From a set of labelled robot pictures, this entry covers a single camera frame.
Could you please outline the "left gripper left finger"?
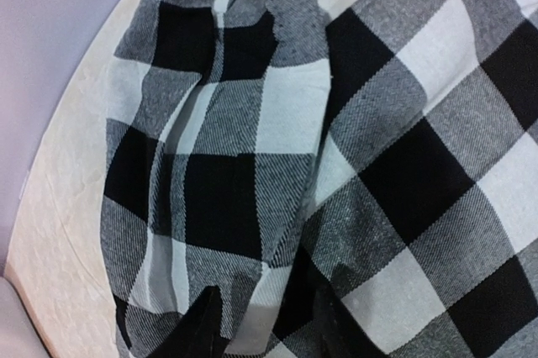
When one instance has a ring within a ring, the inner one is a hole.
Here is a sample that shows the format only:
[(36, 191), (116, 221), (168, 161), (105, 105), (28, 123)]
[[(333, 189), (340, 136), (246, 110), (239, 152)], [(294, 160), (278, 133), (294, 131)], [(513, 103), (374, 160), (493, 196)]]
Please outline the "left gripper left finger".
[(221, 358), (229, 341), (220, 335), (223, 302), (216, 286), (203, 289), (175, 329), (148, 358)]

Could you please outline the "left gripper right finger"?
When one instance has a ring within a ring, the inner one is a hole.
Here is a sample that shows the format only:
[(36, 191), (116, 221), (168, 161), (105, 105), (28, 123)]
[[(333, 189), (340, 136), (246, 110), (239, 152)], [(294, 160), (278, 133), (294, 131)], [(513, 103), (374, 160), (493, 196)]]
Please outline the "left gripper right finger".
[(314, 294), (314, 326), (322, 357), (378, 357), (378, 348), (327, 281), (322, 281)]

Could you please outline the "black white plaid shirt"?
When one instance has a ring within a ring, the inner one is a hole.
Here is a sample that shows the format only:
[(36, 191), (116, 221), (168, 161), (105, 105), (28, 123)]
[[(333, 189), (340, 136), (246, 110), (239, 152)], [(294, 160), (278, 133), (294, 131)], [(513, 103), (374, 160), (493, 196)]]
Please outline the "black white plaid shirt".
[(106, 84), (122, 357), (205, 287), (223, 357), (537, 354), (537, 0), (140, 0)]

